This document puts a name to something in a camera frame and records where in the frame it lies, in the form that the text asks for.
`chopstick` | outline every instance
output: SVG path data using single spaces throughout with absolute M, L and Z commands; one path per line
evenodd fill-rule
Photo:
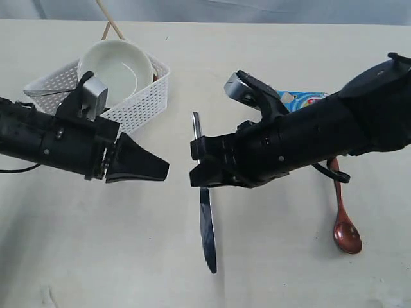
M 109 11 L 107 11 L 107 9 L 105 8 L 105 6 L 103 5 L 103 3 L 101 3 L 101 0 L 96 0 L 98 6 L 101 8 L 103 14 L 106 16 L 106 18 L 109 20 L 111 26 L 113 27 L 114 31 L 117 33 L 118 37 L 122 40 L 124 40 L 124 35 L 121 32 L 121 30 L 117 27 L 117 24 L 114 22 L 114 19 L 110 16 Z M 105 36 L 107 36 L 106 30 L 107 32 L 109 31 L 110 26 L 107 25 L 105 27 L 106 29 L 104 30 L 104 34 L 103 37 L 105 38 Z

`white bowl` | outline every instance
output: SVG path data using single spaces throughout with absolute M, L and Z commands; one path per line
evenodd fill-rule
M 109 88 L 106 107 L 123 102 L 153 82 L 150 59 L 126 40 L 95 43 L 78 63 L 78 79 L 87 71 L 92 71 Z

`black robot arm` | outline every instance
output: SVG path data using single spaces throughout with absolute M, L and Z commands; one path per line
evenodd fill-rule
M 0 153 L 78 173 L 87 180 L 165 180 L 167 162 L 125 133 L 118 138 L 120 124 L 98 116 L 107 95 L 103 88 L 104 102 L 99 93 L 90 103 L 98 82 L 87 72 L 54 116 L 39 112 L 33 104 L 0 98 Z
M 289 113 L 278 93 L 243 71 L 225 85 L 232 99 L 261 112 L 235 133 L 191 142 L 201 163 L 191 185 L 256 187 L 337 155 L 396 151 L 411 143 L 411 59 L 389 53 L 341 91 Z

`white table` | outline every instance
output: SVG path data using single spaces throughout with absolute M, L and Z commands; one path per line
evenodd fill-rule
M 333 92 L 386 59 L 411 55 L 410 27 L 121 22 L 172 70 L 168 109 L 133 138 L 170 162 L 164 183 L 104 184 L 41 167 L 0 175 L 0 307 L 411 307 L 410 148 L 342 158 L 347 211 L 363 239 L 345 255 L 331 230 L 331 180 L 312 167 L 256 189 L 213 191 L 218 274 L 200 243 L 191 112 L 206 135 L 255 110 L 223 85 L 243 69 L 284 90 Z M 104 22 L 0 21 L 0 95 L 100 39 Z M 30 163 L 0 156 L 0 167 Z

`gray wall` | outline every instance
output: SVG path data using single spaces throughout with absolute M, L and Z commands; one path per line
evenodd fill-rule
M 411 24 L 411 0 L 104 0 L 119 21 Z M 104 19 L 94 0 L 0 0 L 0 18 Z

